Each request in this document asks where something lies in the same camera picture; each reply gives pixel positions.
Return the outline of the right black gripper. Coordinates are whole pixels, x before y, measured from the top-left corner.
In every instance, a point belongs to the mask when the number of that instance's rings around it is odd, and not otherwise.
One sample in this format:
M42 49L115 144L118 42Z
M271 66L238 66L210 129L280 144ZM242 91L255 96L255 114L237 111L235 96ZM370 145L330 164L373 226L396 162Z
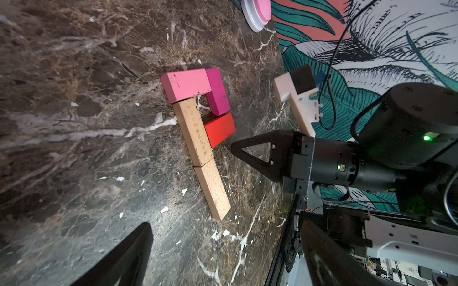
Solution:
M356 143L276 130L232 143L231 153L286 193L305 195L310 182L351 186L360 169Z

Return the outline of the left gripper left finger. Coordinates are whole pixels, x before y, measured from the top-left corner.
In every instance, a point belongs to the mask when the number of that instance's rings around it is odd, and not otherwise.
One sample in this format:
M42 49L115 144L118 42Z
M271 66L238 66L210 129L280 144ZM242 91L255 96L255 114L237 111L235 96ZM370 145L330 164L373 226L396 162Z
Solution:
M150 224L143 222L73 285L141 286L153 239Z

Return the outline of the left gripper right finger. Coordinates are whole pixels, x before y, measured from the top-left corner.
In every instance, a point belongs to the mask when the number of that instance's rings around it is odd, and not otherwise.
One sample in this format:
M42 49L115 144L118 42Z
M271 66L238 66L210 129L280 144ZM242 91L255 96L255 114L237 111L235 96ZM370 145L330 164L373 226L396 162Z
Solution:
M310 220L299 233L314 286L392 286L394 283L368 273L354 258Z

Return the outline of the red block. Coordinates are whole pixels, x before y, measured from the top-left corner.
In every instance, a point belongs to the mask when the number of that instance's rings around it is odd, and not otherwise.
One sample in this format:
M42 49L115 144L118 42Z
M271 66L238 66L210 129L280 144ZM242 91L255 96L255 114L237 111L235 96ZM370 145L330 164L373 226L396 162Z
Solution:
M236 132L232 113L226 113L204 124L211 148L215 148Z

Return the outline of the magenta block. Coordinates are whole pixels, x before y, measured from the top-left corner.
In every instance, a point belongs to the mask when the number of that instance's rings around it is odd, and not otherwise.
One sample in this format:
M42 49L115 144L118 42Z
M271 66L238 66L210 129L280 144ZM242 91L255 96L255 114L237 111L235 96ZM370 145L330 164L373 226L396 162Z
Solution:
M206 94L206 98L212 115L218 117L230 111L230 103L219 69L206 69L206 75L211 86L211 91Z

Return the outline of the natural wood block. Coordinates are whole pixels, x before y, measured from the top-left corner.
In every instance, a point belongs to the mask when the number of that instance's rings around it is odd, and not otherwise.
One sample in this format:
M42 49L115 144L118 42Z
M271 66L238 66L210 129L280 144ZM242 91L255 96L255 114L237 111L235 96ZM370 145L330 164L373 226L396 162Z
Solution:
M190 98L172 105L194 166L202 167L213 152L196 100Z
M204 166L195 167L194 170L212 216L217 220L223 220L231 205L215 160L211 159Z

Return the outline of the light pink block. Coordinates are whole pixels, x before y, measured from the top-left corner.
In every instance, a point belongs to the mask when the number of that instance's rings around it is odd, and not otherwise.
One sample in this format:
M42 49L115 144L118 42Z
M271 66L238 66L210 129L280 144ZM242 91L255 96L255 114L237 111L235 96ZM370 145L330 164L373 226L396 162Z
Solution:
M212 91L205 69L169 72L160 80L171 104Z

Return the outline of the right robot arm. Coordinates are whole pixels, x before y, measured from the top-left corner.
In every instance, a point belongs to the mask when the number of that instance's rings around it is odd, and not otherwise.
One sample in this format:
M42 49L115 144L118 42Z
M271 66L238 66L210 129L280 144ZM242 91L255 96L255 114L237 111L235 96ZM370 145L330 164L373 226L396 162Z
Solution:
M302 212L298 230L315 286L381 283L350 256L458 272L458 94L430 83L402 83L365 109L352 141L277 130L232 144L231 153L297 196L308 187L394 193L399 216L350 209L350 195L327 199L322 214Z

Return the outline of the pink round button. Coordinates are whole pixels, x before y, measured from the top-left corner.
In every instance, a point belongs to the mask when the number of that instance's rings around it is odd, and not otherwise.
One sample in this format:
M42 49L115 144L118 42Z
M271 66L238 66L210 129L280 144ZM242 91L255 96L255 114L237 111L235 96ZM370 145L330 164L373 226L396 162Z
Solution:
M270 0L241 0L243 15L249 27L259 33L272 18Z

